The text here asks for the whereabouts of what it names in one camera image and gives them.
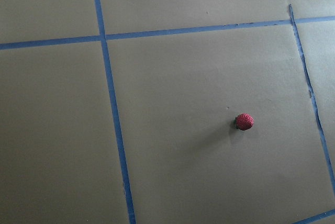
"red strawberry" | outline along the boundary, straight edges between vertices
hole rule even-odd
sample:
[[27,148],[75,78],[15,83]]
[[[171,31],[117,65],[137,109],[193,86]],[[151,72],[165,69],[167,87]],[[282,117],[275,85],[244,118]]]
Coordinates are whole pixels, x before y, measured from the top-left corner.
[[248,130],[253,126],[253,118],[246,113],[240,114],[235,118],[235,125],[242,131]]

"blue painter's tape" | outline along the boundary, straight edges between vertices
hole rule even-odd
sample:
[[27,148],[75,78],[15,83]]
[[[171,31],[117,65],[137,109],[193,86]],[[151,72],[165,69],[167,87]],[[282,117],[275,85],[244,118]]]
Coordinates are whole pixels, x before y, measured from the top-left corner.
[[110,66],[108,45],[107,45],[107,41],[105,37],[105,26],[104,26],[101,2],[100,0],[94,0],[94,1],[95,1],[100,40],[101,40],[101,46],[102,46],[102,51],[103,51],[104,63],[105,63],[105,72],[106,72],[106,77],[107,77],[109,99],[110,99],[110,104],[111,104],[113,120],[114,120],[116,141],[117,141],[117,147],[118,147],[120,164],[121,164],[121,172],[122,172],[122,178],[123,178],[125,194],[126,194],[126,203],[127,203],[127,208],[128,208],[129,222],[130,224],[136,224],[135,212],[134,212],[131,190],[130,190],[126,154],[125,154],[125,149],[124,149],[124,142],[122,139],[119,112],[117,108],[117,101],[116,101],[116,95],[115,95],[115,89],[114,89],[114,80],[113,80],[113,74],[112,74],[111,66]]
[[300,54],[301,61],[303,63],[306,82],[307,82],[308,89],[309,89],[310,94],[311,94],[311,102],[312,102],[312,105],[313,105],[313,110],[314,110],[316,122],[317,122],[317,125],[318,125],[318,129],[319,129],[319,134],[320,134],[320,138],[321,138],[323,152],[324,152],[325,158],[326,158],[326,163],[327,163],[328,172],[329,172],[329,176],[330,176],[330,180],[331,180],[331,185],[332,185],[332,188],[333,188],[333,192],[335,194],[335,177],[334,177],[334,172],[333,172],[333,168],[332,168],[330,157],[329,157],[326,137],[325,137],[325,134],[323,132],[321,121],[320,121],[320,118],[319,118],[318,106],[317,106],[317,103],[316,103],[314,90],[313,90],[312,84],[310,82],[309,74],[308,74],[308,71],[307,71],[305,55],[304,55],[303,47],[302,47],[302,44],[301,44],[301,41],[300,41],[299,32],[298,32],[298,28],[297,28],[297,25],[296,25],[296,21],[294,19],[294,14],[293,14],[293,9],[292,9],[291,4],[289,5],[289,14],[290,14],[290,17],[291,17],[291,23],[292,23],[292,26],[293,26],[294,35],[295,35],[295,39],[296,39],[296,42],[297,42],[298,51],[299,51],[299,54]]
[[94,41],[100,41],[100,37],[99,36],[69,37],[69,38],[39,40],[39,41],[1,43],[0,50],[50,46],[50,45],[78,43],[78,42],[94,42]]
[[332,215],[335,215],[335,209],[327,211],[327,212],[323,212],[319,215],[315,215],[315,216],[309,217],[309,218],[301,220],[301,221],[297,221],[293,224],[309,224],[309,223],[312,223],[312,222],[317,221],[317,220],[325,219],[325,218],[327,218],[329,216],[332,216]]
[[204,32],[204,31],[256,28],[256,27],[288,25],[288,24],[291,24],[290,20],[260,21],[256,23],[247,23],[247,24],[228,24],[228,25],[218,25],[218,26],[205,26],[205,27],[192,27],[192,28],[181,28],[181,29],[164,29],[164,30],[151,30],[151,31],[142,31],[142,32],[131,32],[131,33],[118,33],[118,34],[106,35],[106,39],[116,40],[116,39],[138,38],[138,37],[154,37],[154,36],[166,36],[166,35],[175,35],[175,34],[184,34],[184,33],[196,33],[196,32]]
[[316,22],[319,22],[319,21],[335,21],[335,16],[295,19],[295,23],[297,23],[297,24],[316,23]]

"floor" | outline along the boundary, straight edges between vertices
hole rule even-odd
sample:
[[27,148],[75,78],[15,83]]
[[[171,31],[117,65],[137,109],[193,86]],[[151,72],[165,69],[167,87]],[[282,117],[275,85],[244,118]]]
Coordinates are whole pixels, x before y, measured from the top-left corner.
[[335,0],[0,2],[1,223],[335,223]]

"strawberry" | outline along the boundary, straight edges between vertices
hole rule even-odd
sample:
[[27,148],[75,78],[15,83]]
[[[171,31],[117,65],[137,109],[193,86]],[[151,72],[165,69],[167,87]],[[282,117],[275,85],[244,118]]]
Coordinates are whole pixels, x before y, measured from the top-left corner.
[[245,131],[253,126],[253,118],[249,114],[243,113],[235,118],[234,124],[236,129]]

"tape strip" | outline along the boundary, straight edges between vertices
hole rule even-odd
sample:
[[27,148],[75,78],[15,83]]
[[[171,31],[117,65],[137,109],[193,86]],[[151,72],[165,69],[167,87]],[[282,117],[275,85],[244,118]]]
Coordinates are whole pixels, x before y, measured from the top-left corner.
[[[303,23],[316,23],[320,21],[335,21],[335,16],[326,17],[313,17],[313,18],[300,18],[296,19],[297,24]],[[141,32],[130,32],[130,33],[117,33],[106,35],[107,40],[126,39],[126,38],[138,38],[138,37],[154,37],[164,35],[175,35],[183,33],[197,33],[205,31],[215,30],[228,30],[228,29],[242,29],[242,28],[256,28],[276,25],[288,25],[291,24],[290,20],[277,20],[277,21],[260,21],[256,23],[245,23],[245,24],[229,24],[229,25],[218,25],[218,26],[204,26],[204,27],[192,27],[192,28],[180,28],[180,29],[163,29],[163,30],[151,30]],[[99,33],[105,34],[105,28],[102,23],[99,24]],[[38,40],[38,41],[26,41],[26,42],[11,42],[11,43],[0,43],[0,50],[17,49],[26,47],[37,47],[37,46],[49,46],[57,44],[68,44],[78,42],[93,42],[100,41],[99,36],[87,36],[87,37],[73,37],[73,38],[59,38],[49,40]]]
[[0,44],[0,50],[19,49],[19,48],[28,48],[37,46],[50,46],[50,45],[78,43],[78,42],[94,42],[94,41],[100,41],[100,36],[69,37],[69,38],[39,40],[39,41],[2,43]]
[[164,29],[164,30],[151,30],[142,32],[131,32],[131,33],[118,33],[106,35],[107,40],[126,39],[126,38],[138,38],[138,37],[154,37],[154,36],[166,36],[184,33],[196,33],[204,31],[215,31],[215,30],[229,30],[229,29],[244,29],[244,28],[256,28],[276,25],[288,25],[291,24],[290,20],[278,20],[278,21],[260,21],[256,23],[246,24],[228,24],[218,26],[206,26],[206,27],[192,27],[192,28],[181,28],[181,29]]
[[113,120],[114,120],[117,147],[119,151],[121,172],[122,172],[122,178],[123,178],[124,188],[125,188],[126,203],[128,207],[128,216],[129,216],[130,224],[136,224],[131,190],[130,190],[126,154],[124,150],[124,142],[122,139],[119,112],[117,108],[116,95],[115,95],[115,90],[114,90],[113,74],[111,71],[108,45],[107,45],[107,41],[105,37],[105,26],[104,26],[101,2],[100,0],[94,0],[94,2],[95,2],[96,15],[97,15],[99,33],[100,33],[100,40],[101,40],[101,46],[102,46],[102,51],[103,51],[104,63],[105,63],[105,71],[106,71],[106,77],[107,77],[107,85],[108,85],[108,91],[109,91],[111,110],[112,110]]
[[309,224],[309,223],[312,223],[312,222],[317,221],[317,220],[325,219],[325,218],[327,218],[329,216],[332,216],[332,215],[335,215],[335,209],[327,211],[327,212],[323,212],[319,215],[315,215],[315,216],[309,217],[309,218],[304,219],[304,220],[297,221],[293,224]]
[[291,17],[293,32],[294,32],[295,39],[296,39],[296,42],[297,42],[298,51],[299,51],[299,54],[300,54],[301,61],[303,63],[306,82],[307,82],[308,89],[309,89],[310,94],[311,94],[311,102],[312,102],[312,105],[313,105],[313,110],[314,110],[316,122],[317,122],[317,125],[318,125],[318,129],[319,129],[319,134],[320,134],[320,138],[321,138],[323,152],[325,153],[325,158],[326,158],[328,172],[329,172],[329,176],[330,176],[330,180],[331,180],[331,185],[332,185],[332,188],[333,188],[333,193],[335,194],[335,177],[334,177],[334,172],[333,172],[330,157],[329,157],[328,147],[327,147],[327,143],[326,143],[326,137],[325,137],[325,134],[323,132],[321,121],[320,121],[320,118],[319,118],[318,106],[317,106],[317,103],[316,103],[315,94],[314,94],[313,87],[312,87],[312,84],[310,82],[309,74],[308,74],[308,71],[307,71],[305,55],[304,55],[303,47],[302,47],[302,44],[301,44],[301,41],[300,41],[299,32],[298,32],[298,28],[297,28],[297,25],[296,25],[296,21],[294,19],[294,14],[293,14],[293,9],[292,9],[291,4],[289,5],[289,14],[290,14],[290,17]]
[[335,21],[335,16],[325,16],[325,17],[313,17],[313,18],[295,19],[295,22],[297,24],[317,23],[319,21]]

